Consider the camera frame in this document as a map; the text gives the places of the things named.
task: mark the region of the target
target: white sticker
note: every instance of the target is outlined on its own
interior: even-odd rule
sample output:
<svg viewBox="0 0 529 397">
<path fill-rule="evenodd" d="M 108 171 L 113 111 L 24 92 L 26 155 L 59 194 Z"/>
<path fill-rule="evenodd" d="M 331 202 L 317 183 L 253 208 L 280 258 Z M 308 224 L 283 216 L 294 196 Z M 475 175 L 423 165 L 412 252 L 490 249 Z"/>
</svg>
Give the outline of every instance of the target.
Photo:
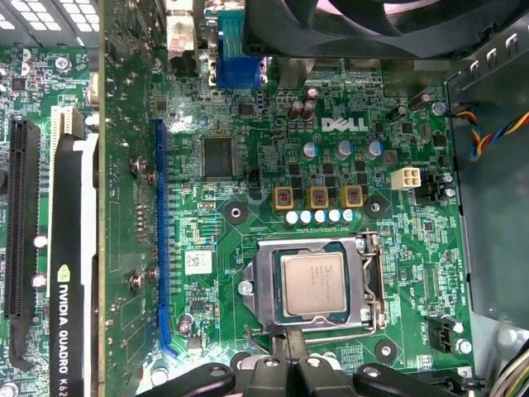
<svg viewBox="0 0 529 397">
<path fill-rule="evenodd" d="M 186 275 L 209 275 L 212 272 L 212 252 L 186 251 L 184 263 Z"/>
</svg>

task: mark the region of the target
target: white connector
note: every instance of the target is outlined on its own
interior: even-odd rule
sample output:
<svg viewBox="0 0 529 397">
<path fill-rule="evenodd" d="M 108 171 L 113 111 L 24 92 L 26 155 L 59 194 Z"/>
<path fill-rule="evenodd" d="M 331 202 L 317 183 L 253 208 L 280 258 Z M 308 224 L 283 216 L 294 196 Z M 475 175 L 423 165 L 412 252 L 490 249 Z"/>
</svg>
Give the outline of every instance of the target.
<svg viewBox="0 0 529 397">
<path fill-rule="evenodd" d="M 421 171 L 404 167 L 391 173 L 391 190 L 409 190 L 421 186 Z"/>
</svg>

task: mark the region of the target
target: silver capacitor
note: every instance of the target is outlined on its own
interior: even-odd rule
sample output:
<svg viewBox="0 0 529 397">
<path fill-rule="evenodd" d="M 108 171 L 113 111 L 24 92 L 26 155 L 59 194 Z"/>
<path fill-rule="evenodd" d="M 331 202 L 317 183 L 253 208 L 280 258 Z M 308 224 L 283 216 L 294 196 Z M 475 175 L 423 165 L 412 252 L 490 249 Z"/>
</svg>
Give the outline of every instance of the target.
<svg viewBox="0 0 529 397">
<path fill-rule="evenodd" d="M 314 160 L 318 153 L 317 144 L 314 142 L 307 142 L 303 145 L 303 157 L 307 160 Z"/>
<path fill-rule="evenodd" d="M 347 157 L 349 157 L 353 153 L 353 150 L 354 150 L 354 147 L 350 141 L 340 141 L 338 145 L 336 145 L 336 149 L 335 149 L 336 157 L 338 157 L 341 160 L 345 160 Z"/>
<path fill-rule="evenodd" d="M 364 154 L 368 159 L 374 160 L 382 155 L 383 152 L 384 147 L 382 146 L 382 142 L 374 140 L 365 148 Z"/>
</svg>

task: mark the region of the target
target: blue pci express slot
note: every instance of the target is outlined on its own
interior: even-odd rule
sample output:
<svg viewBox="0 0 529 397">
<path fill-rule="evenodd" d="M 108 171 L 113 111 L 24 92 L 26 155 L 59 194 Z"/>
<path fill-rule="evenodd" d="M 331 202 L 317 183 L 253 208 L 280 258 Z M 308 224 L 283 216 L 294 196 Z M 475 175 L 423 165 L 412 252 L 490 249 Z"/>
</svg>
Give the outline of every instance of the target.
<svg viewBox="0 0 529 397">
<path fill-rule="evenodd" d="M 163 120 L 155 120 L 156 127 L 156 168 L 158 170 L 158 267 L 159 280 L 159 312 L 160 349 L 163 353 L 176 358 L 178 353 L 171 345 L 171 326 L 169 321 L 169 253 L 167 242 L 167 128 Z"/>
</svg>

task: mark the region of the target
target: colorful wires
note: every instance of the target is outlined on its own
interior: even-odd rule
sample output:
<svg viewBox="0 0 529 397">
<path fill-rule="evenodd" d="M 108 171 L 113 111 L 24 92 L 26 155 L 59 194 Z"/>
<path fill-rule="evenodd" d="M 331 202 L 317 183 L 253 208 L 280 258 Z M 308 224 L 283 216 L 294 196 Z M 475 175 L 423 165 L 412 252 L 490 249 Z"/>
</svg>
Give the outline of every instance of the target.
<svg viewBox="0 0 529 397">
<path fill-rule="evenodd" d="M 462 112 L 458 112 L 455 114 L 455 116 L 464 118 L 472 125 L 472 136 L 474 141 L 474 149 L 470 153 L 470 159 L 472 161 L 477 161 L 488 145 L 493 144 L 502 136 L 511 134 L 519 128 L 529 124 L 529 112 L 527 112 L 523 116 L 515 118 L 506 126 L 497 130 L 495 133 L 491 133 L 484 136 L 479 127 L 478 118 L 472 112 L 472 110 L 467 109 Z"/>
</svg>

